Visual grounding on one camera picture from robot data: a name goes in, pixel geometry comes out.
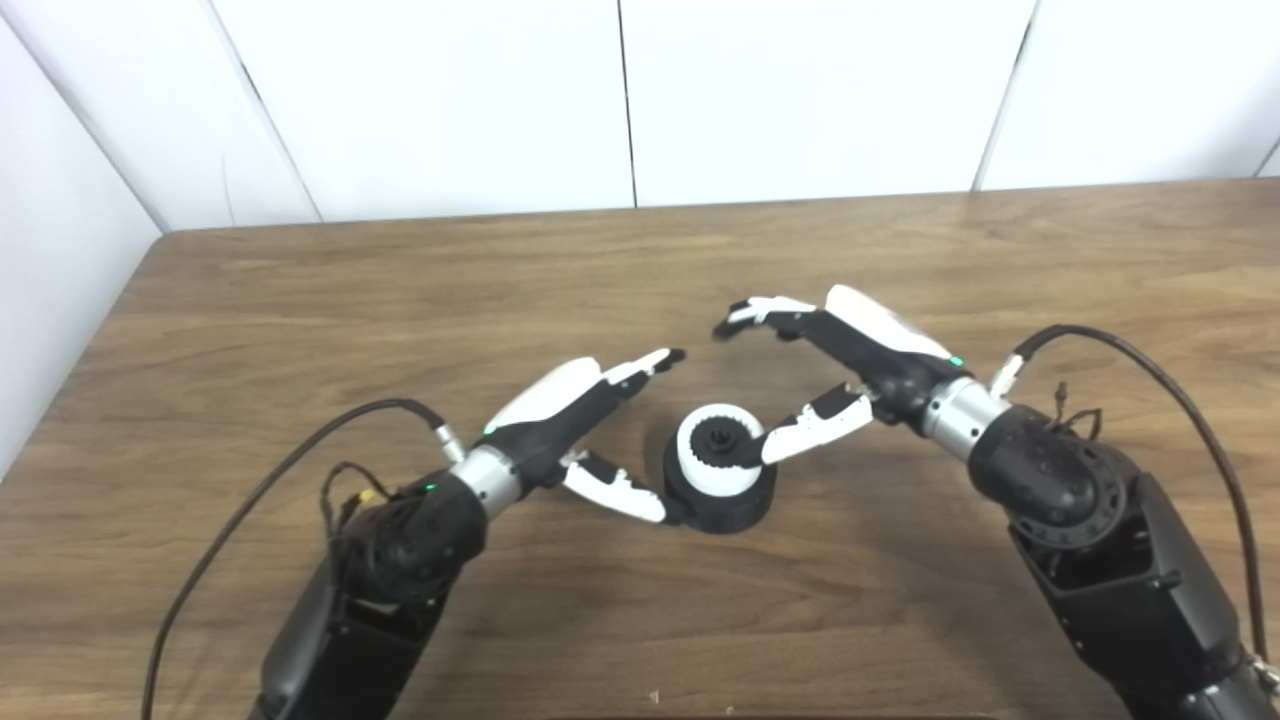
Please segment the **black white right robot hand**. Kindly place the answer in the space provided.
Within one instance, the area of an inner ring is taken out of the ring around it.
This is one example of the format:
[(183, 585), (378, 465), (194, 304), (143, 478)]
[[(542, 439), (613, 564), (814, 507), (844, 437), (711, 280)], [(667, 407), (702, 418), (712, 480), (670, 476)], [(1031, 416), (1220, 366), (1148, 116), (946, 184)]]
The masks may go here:
[(741, 468), (776, 465), (873, 420), (922, 430), (934, 393), (969, 374), (945, 346), (846, 284), (832, 286), (820, 307), (785, 296), (745, 299), (730, 306), (713, 336), (726, 341), (755, 325), (773, 328), (786, 342), (810, 342), (858, 383), (827, 391), (750, 441), (733, 457)]

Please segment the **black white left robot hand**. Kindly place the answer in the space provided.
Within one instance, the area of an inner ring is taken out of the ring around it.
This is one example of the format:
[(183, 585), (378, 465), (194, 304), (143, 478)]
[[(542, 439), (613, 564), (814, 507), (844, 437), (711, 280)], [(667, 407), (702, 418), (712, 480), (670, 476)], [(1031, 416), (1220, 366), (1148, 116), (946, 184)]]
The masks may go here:
[(502, 457), (518, 498), (564, 487), (588, 502), (650, 524), (677, 527), (684, 511), (599, 454), (577, 448), (657, 374), (685, 360), (681, 348), (658, 348), (604, 369), (576, 357), (538, 379), (485, 427), (474, 451)]

